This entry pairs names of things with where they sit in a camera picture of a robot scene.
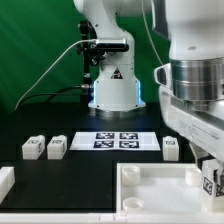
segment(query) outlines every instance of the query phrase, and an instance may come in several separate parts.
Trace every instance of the black cable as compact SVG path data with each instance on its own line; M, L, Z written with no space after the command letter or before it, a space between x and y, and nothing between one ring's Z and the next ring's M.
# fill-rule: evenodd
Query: black cable
M23 104L25 101L34 98L34 97L38 97L38 96L80 96L80 94L74 94L74 93L39 93L39 94L35 94L32 96L28 96L26 98L24 98L23 100L20 101L20 103L18 104L18 107L21 106L21 104Z
M67 92L69 90L72 90L72 89L81 89L81 86L70 86L70 87L66 87L66 88L63 88L59 91L57 91L55 94L57 93L64 93L64 92ZM50 96L45 102L46 103L49 103L51 100L53 100L57 95L52 95Z

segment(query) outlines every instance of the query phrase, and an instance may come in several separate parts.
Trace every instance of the cable connector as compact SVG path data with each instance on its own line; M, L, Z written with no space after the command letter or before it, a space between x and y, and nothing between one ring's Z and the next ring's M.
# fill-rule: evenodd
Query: cable connector
M82 84L81 85L81 89L88 91L88 90L93 90L93 85L89 85L89 84Z

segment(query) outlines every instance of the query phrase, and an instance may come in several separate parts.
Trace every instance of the warning label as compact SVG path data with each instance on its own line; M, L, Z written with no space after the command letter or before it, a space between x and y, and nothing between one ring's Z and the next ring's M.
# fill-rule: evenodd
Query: warning label
M123 79L120 70L117 68L114 74L111 76L111 79Z

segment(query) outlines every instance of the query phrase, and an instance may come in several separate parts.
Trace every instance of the white tray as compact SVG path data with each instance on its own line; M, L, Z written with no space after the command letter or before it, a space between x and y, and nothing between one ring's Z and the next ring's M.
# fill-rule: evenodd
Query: white tray
M141 170L137 186L122 184L122 168L137 166ZM118 164L117 213L200 212L200 187L185 183L186 168L193 164ZM138 198L144 208L124 210L123 201Z

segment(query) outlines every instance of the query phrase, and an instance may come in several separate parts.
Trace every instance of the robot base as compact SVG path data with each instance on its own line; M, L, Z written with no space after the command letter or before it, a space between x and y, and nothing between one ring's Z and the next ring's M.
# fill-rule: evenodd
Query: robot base
M145 107L139 107L134 110L129 111L108 111L108 110L100 110L97 108L89 108L90 114L97 115L105 118L129 118L138 116L140 114L143 114L145 112Z

